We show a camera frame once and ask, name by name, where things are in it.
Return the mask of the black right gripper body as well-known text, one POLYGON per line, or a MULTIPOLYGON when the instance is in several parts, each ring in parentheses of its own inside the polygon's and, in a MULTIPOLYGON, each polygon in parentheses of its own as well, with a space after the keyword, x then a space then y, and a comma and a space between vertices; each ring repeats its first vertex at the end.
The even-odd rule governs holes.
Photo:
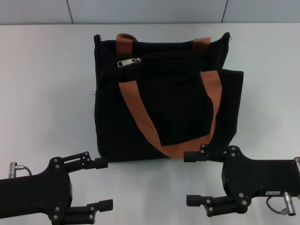
POLYGON ((228 146, 222 181, 225 193, 232 198, 237 212, 246 212, 255 197, 291 197, 300 195, 300 170, 295 160, 257 160, 228 146))

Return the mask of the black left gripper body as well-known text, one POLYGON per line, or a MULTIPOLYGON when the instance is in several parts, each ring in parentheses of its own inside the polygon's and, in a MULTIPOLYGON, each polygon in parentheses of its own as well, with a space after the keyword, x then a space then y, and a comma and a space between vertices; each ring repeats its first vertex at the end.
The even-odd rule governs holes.
POLYGON ((71 201, 70 177, 60 157, 39 174, 0 180, 0 218, 44 213, 52 225, 63 225, 71 201))

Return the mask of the black bag with orange handles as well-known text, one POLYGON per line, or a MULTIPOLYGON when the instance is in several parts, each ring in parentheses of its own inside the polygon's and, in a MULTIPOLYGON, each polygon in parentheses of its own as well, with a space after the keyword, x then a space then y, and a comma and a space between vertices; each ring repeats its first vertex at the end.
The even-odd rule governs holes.
POLYGON ((182 159, 202 144, 228 146, 237 132, 244 73, 224 69, 230 34, 219 40, 139 42, 94 36, 95 127, 109 162, 182 159), (117 62, 141 58, 138 64, 117 62))

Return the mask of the silver metal zipper pull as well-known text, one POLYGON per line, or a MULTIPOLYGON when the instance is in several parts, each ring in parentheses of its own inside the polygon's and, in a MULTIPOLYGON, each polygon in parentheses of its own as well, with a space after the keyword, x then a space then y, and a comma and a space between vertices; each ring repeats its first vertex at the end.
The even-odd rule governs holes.
POLYGON ((132 65, 132 64, 138 64, 140 63, 142 60, 141 58, 139 57, 136 57, 136 58, 130 58, 130 59, 125 59, 125 60, 120 60, 117 62, 117 66, 119 68, 121 67, 125 67, 125 66, 128 66, 128 65, 132 65))

